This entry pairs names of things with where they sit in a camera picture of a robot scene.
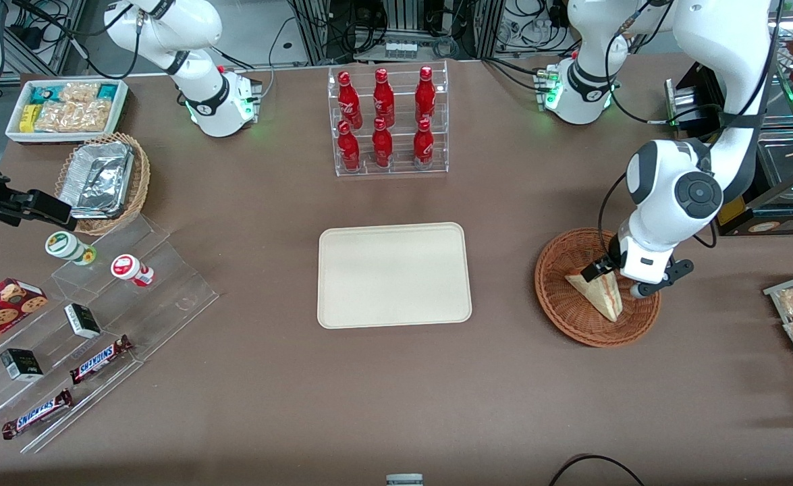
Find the red label bottle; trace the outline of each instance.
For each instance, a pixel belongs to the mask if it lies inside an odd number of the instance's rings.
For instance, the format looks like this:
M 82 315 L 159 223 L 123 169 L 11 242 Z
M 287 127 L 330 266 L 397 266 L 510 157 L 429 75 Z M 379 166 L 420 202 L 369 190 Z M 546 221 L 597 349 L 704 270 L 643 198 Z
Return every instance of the red label bottle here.
M 431 119 L 435 114 L 435 85 L 433 85 L 433 68 L 424 65 L 420 68 L 420 83 L 414 92 L 416 107 L 414 116 L 418 123 L 424 117 Z
M 387 122 L 382 117 L 375 119 L 375 133 L 372 134 L 375 147 L 375 163 L 381 169 L 390 167 L 393 162 L 393 136 L 387 131 Z
M 343 160 L 345 170 L 357 172 L 360 170 L 360 145 L 357 144 L 357 138 L 351 133 L 351 127 L 345 120 L 339 121 L 337 129 L 339 130 L 337 139 L 339 156 Z
M 363 116 L 360 114 L 360 97 L 357 90 L 351 86 L 351 76 L 342 71 L 338 74 L 339 80 L 339 110 L 343 119 L 351 124 L 351 129 L 359 130 L 363 126 Z
M 429 169 L 433 165 L 433 144 L 435 138 L 429 131 L 430 122 L 427 117 L 417 123 L 414 135 L 414 166 L 419 170 Z
M 396 105 L 393 101 L 393 87 L 387 81 L 387 69 L 375 70 L 375 92 L 372 93 L 375 102 L 375 116 L 382 117 L 387 127 L 396 123 Z

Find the teal snack package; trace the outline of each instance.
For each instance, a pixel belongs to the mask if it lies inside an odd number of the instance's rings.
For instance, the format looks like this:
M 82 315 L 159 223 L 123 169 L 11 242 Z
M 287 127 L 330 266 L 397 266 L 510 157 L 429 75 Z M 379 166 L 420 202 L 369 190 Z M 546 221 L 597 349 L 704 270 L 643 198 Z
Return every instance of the teal snack package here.
M 109 101 L 112 101 L 112 99 L 115 98 L 116 92 L 117 85 L 102 85 L 102 87 L 99 88 L 99 95 L 97 95 L 97 98 L 109 99 Z
M 45 101 L 60 101 L 63 86 L 37 86 L 30 95 L 29 105 L 42 105 Z

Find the beige tray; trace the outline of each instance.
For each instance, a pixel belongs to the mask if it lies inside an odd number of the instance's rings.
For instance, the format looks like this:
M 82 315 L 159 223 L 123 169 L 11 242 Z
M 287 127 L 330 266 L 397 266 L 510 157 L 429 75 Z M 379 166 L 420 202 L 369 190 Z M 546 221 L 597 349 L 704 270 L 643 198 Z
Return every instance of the beige tray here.
M 319 239 L 327 329 L 461 323 L 471 316 L 465 235 L 455 223 L 329 229 Z

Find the yellow snack package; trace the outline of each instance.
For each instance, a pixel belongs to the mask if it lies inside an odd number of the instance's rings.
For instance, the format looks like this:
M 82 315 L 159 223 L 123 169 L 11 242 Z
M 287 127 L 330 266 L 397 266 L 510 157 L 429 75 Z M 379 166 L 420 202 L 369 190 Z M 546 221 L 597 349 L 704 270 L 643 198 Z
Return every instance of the yellow snack package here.
M 42 111 L 42 105 L 25 105 L 24 110 L 21 111 L 19 132 L 33 133 L 33 124 L 39 117 L 39 111 Z

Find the small bottle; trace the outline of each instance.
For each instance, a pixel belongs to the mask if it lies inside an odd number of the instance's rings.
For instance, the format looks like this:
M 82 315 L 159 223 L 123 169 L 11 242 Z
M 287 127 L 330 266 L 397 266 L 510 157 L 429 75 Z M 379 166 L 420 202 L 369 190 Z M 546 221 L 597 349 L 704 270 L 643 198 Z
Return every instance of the small bottle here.
M 97 250 L 75 237 L 69 231 L 57 231 L 45 240 L 48 255 L 73 262 L 75 265 L 90 265 L 97 257 Z
M 345 120 L 339 121 L 337 129 L 339 130 L 337 139 L 339 157 L 343 160 L 345 170 L 357 172 L 360 170 L 360 145 L 357 144 L 357 138 L 351 133 L 351 127 Z
M 420 83 L 414 92 L 416 107 L 414 116 L 420 123 L 424 117 L 431 119 L 435 114 L 435 85 L 433 85 L 433 68 L 424 65 L 420 68 Z
M 372 93 L 375 102 L 375 116 L 382 117 L 390 128 L 396 123 L 396 103 L 393 100 L 393 87 L 387 81 L 387 69 L 375 70 L 375 92 Z
M 351 129 L 359 130 L 363 126 L 363 116 L 360 114 L 360 97 L 357 90 L 351 86 L 351 76 L 345 71 L 338 74 L 339 80 L 339 110 L 343 119 L 351 124 Z
M 427 117 L 417 123 L 417 133 L 414 135 L 414 166 L 417 170 L 426 170 L 433 165 L 435 138 L 429 131 L 429 124 Z
M 153 283 L 153 268 L 141 263 L 132 255 L 121 255 L 111 263 L 111 274 L 120 280 L 129 280 L 139 287 Z
M 372 134 L 375 147 L 375 164 L 387 169 L 393 163 L 393 136 L 387 130 L 387 122 L 382 117 L 375 119 L 375 133 Z

